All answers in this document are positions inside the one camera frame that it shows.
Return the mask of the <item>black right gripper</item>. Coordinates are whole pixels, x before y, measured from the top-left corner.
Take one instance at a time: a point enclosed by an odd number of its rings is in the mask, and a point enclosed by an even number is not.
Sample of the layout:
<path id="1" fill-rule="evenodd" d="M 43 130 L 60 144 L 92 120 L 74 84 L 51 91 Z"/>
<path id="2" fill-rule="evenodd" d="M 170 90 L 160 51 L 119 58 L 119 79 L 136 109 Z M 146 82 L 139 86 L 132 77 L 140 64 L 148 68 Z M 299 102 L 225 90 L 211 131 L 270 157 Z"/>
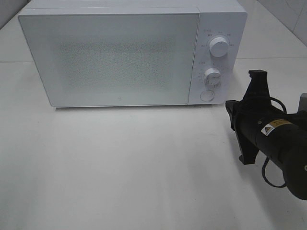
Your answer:
<path id="1" fill-rule="evenodd" d="M 272 107 L 267 84 L 267 72 L 264 70 L 249 70 L 251 81 L 246 91 L 246 97 L 241 101 L 228 100 L 225 103 L 230 117 L 231 128 L 235 131 L 241 150 L 239 160 L 244 165 L 254 164 L 259 148 L 255 138 L 265 115 Z"/>

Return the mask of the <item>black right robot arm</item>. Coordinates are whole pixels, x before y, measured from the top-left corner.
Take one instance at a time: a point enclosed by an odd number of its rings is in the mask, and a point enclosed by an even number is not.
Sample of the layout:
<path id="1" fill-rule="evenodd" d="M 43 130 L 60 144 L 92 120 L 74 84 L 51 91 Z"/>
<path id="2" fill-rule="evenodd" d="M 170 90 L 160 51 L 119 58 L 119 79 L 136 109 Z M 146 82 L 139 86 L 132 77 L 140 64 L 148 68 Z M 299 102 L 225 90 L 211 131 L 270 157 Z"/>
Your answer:
<path id="1" fill-rule="evenodd" d="M 254 164 L 259 151 L 266 155 L 261 174 L 272 161 L 282 170 L 281 188 L 299 199 L 307 198 L 307 95 L 301 94 L 298 111 L 289 114 L 285 105 L 270 96 L 267 72 L 249 70 L 251 81 L 241 101 L 225 103 L 231 128 L 236 133 L 244 165 Z"/>

